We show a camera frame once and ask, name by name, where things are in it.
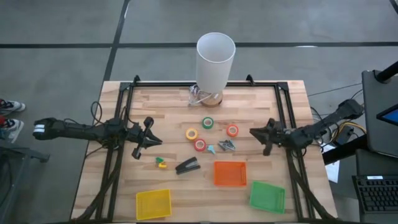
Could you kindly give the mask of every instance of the paper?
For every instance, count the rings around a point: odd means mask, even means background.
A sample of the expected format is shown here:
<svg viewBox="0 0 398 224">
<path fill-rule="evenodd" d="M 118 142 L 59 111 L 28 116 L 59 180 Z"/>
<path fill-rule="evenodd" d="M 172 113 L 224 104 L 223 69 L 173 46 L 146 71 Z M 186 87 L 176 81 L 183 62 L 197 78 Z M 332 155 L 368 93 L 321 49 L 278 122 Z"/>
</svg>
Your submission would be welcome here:
<svg viewBox="0 0 398 224">
<path fill-rule="evenodd" d="M 335 148 L 334 146 L 326 145 L 325 147 L 323 147 L 323 152 L 327 152 L 327 151 L 332 150 L 334 148 Z M 337 182 L 338 182 L 338 170 L 340 168 L 340 161 L 337 161 L 337 162 L 334 162 L 332 164 L 329 164 L 329 165 L 325 166 L 325 168 L 326 168 L 326 173 L 328 174 L 328 179 L 337 184 Z"/>
</svg>

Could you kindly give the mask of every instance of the shoe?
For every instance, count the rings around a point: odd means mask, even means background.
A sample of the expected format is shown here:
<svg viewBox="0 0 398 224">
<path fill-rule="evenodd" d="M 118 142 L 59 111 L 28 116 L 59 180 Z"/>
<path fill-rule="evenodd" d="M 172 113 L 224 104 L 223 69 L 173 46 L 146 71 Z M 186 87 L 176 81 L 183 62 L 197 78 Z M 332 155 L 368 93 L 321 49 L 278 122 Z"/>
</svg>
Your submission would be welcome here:
<svg viewBox="0 0 398 224">
<path fill-rule="evenodd" d="M 24 103 L 0 99 L 0 115 L 7 115 L 14 111 L 23 111 L 25 108 Z"/>
<path fill-rule="evenodd" d="M 0 138 L 14 143 L 23 127 L 24 123 L 22 121 L 5 119 L 5 122 L 0 126 Z"/>
</svg>

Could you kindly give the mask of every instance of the white cylinder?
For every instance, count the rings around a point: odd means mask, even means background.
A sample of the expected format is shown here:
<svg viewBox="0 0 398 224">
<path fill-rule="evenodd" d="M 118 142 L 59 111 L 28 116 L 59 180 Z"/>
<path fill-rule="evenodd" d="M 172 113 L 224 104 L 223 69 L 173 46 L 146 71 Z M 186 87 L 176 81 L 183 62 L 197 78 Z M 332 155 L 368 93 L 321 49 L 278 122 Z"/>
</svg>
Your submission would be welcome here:
<svg viewBox="0 0 398 224">
<path fill-rule="evenodd" d="M 207 93 L 219 93 L 228 82 L 236 47 L 225 34 L 212 32 L 197 43 L 197 84 Z"/>
</svg>

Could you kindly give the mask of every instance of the black stapler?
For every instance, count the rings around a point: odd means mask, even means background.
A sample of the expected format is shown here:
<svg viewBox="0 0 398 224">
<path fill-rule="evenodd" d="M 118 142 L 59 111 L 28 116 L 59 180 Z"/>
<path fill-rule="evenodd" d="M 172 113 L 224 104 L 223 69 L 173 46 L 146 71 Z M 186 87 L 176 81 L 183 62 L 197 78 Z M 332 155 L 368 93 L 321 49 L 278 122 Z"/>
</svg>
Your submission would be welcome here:
<svg viewBox="0 0 398 224">
<path fill-rule="evenodd" d="M 178 165 L 175 170 L 177 171 L 177 175 L 183 174 L 185 172 L 190 172 L 196 169 L 199 169 L 198 159 L 196 157 L 192 157 L 191 159 L 186 160 L 185 162 Z"/>
</svg>

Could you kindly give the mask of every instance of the orange tray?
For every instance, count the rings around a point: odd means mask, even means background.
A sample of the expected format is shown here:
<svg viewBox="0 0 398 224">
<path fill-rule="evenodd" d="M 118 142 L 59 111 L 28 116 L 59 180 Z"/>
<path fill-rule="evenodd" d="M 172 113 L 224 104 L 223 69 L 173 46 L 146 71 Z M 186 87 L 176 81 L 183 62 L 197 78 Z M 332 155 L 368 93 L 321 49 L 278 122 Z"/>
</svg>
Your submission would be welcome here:
<svg viewBox="0 0 398 224">
<path fill-rule="evenodd" d="M 246 163 L 215 161 L 214 184 L 217 186 L 246 186 Z"/>
</svg>

